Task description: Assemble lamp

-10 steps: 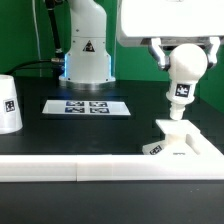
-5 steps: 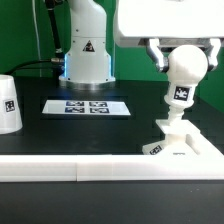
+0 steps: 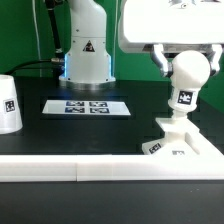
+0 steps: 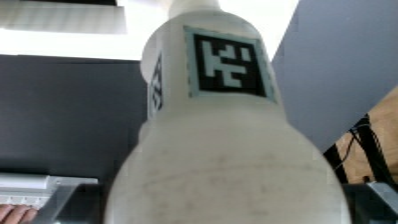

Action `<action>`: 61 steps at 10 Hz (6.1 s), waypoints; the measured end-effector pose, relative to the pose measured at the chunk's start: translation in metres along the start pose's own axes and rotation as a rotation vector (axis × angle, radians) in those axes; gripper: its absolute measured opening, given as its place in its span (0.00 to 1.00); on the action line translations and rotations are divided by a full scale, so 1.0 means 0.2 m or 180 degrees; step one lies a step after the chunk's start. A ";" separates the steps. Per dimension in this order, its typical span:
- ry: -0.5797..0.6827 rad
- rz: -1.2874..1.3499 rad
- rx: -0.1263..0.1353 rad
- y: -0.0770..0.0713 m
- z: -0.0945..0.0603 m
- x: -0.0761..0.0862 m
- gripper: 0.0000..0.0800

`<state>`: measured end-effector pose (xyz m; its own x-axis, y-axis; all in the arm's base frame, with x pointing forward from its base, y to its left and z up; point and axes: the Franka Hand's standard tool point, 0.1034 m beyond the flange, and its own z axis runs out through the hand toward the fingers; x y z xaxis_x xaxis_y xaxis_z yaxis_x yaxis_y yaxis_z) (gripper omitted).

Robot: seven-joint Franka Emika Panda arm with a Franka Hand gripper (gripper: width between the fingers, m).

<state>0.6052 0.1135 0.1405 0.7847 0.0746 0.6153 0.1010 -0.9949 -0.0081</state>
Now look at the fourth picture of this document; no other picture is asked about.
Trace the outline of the human hand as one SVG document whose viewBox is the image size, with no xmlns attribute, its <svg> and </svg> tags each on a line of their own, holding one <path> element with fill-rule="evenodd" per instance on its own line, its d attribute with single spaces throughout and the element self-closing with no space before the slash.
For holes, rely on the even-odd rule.
<svg viewBox="0 0 398 224">
<path fill-rule="evenodd" d="M 38 210 L 26 205 L 0 204 L 0 224 L 33 224 Z"/>
</svg>

